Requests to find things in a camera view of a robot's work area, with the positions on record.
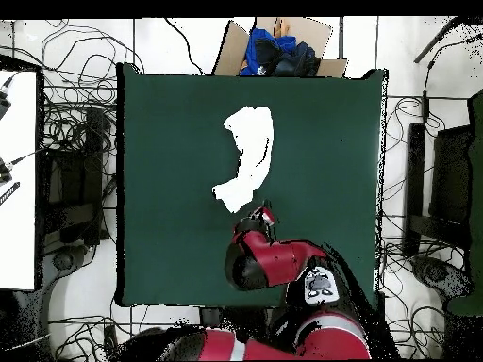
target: green tabletop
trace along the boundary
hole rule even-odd
[[[279,239],[328,242],[373,300],[384,71],[243,78],[142,75],[126,64],[123,75],[124,305],[279,305],[283,287],[239,292],[225,280],[233,226],[263,199]],[[253,202],[230,214],[211,188],[235,176],[239,153],[223,123],[245,106],[272,111],[272,163]]]

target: white cloth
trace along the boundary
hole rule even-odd
[[[230,212],[237,212],[253,199],[270,170],[274,123],[267,107],[244,107],[228,117],[224,127],[231,130],[241,152],[237,176],[212,188],[216,199],[221,199]]]

